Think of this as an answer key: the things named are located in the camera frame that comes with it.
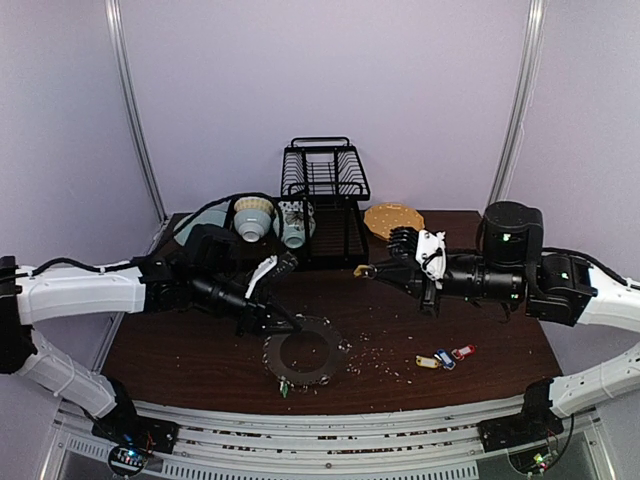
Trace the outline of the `grey perforated keyring disc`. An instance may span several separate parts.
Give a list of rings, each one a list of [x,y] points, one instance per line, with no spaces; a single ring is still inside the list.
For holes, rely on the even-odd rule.
[[[297,318],[301,330],[277,334],[263,344],[263,363],[277,380],[293,387],[326,385],[343,364],[348,342],[324,317]]]

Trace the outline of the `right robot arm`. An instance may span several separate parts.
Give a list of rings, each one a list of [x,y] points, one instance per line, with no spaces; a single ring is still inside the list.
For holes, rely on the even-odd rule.
[[[585,253],[546,247],[542,212],[514,201],[490,204],[473,249],[450,249],[444,232],[392,230],[383,262],[356,268],[357,277],[393,286],[437,316],[442,298],[519,307],[539,321],[568,327],[639,330],[639,284]],[[563,432],[564,419],[639,387],[639,349],[573,375],[526,388],[519,413],[484,420],[478,431],[486,452],[541,441]]]

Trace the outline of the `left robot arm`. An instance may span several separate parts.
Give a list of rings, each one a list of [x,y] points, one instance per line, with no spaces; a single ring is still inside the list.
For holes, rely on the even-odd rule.
[[[79,406],[94,432],[136,453],[171,452],[176,425],[138,414],[124,385],[91,372],[53,346],[34,325],[97,313],[159,313],[197,308],[230,316],[236,333],[298,333],[296,317],[272,299],[268,285],[297,265],[290,253],[263,260],[243,283],[234,280],[235,235],[194,226],[167,256],[135,257],[106,266],[56,258],[39,267],[1,259],[1,372],[20,375]]]

